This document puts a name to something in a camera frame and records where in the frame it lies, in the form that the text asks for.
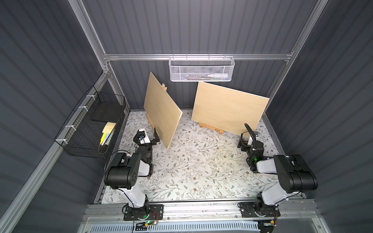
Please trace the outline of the plywood board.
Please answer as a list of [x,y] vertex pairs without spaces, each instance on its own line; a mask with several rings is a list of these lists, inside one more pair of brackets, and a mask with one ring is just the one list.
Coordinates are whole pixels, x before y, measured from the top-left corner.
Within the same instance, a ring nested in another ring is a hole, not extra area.
[[183,112],[152,72],[149,74],[144,109],[160,140],[169,149]]
[[191,119],[240,135],[246,131],[244,124],[257,128],[268,102],[266,97],[200,82]]

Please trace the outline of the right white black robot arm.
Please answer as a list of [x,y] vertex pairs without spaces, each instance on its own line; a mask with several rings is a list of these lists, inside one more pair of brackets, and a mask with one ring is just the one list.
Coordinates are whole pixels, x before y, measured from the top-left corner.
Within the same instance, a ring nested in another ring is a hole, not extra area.
[[241,134],[238,148],[247,152],[246,162],[250,170],[257,174],[277,175],[278,182],[259,192],[253,202],[238,203],[238,208],[242,217],[278,218],[278,205],[302,192],[317,189],[317,178],[299,154],[264,156],[264,144],[257,140],[247,123],[244,125],[250,138],[243,140]]

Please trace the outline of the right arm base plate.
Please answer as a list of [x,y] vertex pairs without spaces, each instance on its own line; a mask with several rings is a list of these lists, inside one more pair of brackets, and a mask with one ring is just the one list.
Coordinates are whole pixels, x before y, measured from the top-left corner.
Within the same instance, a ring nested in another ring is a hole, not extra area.
[[275,205],[265,205],[257,202],[240,202],[237,204],[241,216],[246,217],[273,217],[281,216],[280,211]]

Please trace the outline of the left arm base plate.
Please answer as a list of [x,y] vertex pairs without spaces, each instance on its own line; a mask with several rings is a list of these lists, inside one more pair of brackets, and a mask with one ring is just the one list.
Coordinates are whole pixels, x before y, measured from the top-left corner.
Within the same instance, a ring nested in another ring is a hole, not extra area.
[[151,204],[149,206],[145,205],[140,208],[130,207],[128,204],[122,208],[122,213],[124,214],[124,221],[134,221],[134,220],[162,220],[164,214],[164,205],[162,204]]

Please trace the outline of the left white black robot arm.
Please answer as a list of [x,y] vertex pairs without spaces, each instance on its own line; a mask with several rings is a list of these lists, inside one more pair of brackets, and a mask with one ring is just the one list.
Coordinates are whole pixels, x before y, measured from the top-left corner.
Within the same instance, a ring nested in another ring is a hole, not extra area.
[[160,219],[162,205],[151,205],[148,197],[137,185],[139,177],[150,178],[153,173],[153,146],[160,141],[154,130],[153,139],[149,139],[145,129],[139,129],[133,138],[138,146],[136,152],[126,150],[114,152],[113,159],[105,168],[104,184],[118,190],[128,201],[122,208],[123,220]]

